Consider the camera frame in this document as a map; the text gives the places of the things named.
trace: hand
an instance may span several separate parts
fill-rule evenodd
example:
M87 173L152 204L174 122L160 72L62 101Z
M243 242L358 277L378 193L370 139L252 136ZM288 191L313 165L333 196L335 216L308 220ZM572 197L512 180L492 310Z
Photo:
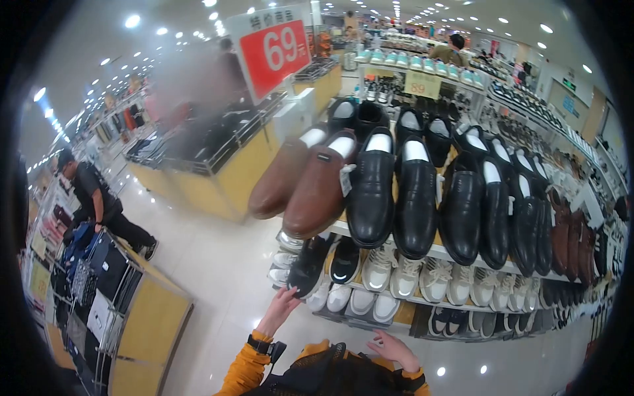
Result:
M301 303L298 298L293 297L296 291L296 286L291 290L287 290L286 286L280 288L256 330L266 336L273 337L277 329L286 321L288 315Z
M392 361L399 362L403 370L409 373L417 373L420 369L420 363L418 357L405 345L401 340L395 336L387 334L383 330L374 329L374 332L378 334L374 340L378 341L379 345L368 342L368 348L378 353L381 357Z

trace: red price sign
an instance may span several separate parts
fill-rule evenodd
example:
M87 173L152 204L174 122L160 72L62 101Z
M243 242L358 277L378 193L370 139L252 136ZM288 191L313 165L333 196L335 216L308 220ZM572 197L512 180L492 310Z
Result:
M228 20L254 104L311 62L301 10L279 7Z

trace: black pants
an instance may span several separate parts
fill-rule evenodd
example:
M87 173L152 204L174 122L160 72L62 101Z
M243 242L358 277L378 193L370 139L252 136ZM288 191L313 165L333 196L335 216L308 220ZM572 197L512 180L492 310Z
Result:
M156 240L143 228L133 224L123 215L123 213L115 214L105 224L116 236L125 239L133 249L137 250L143 246L152 246Z

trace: tiled floor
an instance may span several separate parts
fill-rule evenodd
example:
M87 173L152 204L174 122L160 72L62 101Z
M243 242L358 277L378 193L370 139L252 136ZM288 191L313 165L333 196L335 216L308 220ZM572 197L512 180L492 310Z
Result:
M274 294L266 274L281 220L238 225L181 210L148 193L133 176L120 197L124 214L160 240L152 264L196 299L163 394L211 395ZM419 356L434 395L550 395L578 372L590 327L584 317L562 331L509 342L403 340ZM365 346L370 332L313 316L302 304L276 334L288 348L275 373L284 372L305 344L324 338L371 352ZM487 371L480 374L483 365ZM439 367L446 368L442 377L436 375Z

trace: yellow price sign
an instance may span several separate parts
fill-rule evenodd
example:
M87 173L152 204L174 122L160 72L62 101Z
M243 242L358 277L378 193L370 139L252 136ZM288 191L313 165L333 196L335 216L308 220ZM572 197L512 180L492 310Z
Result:
M405 92L426 98L438 99L441 79L435 75L407 71L405 75Z

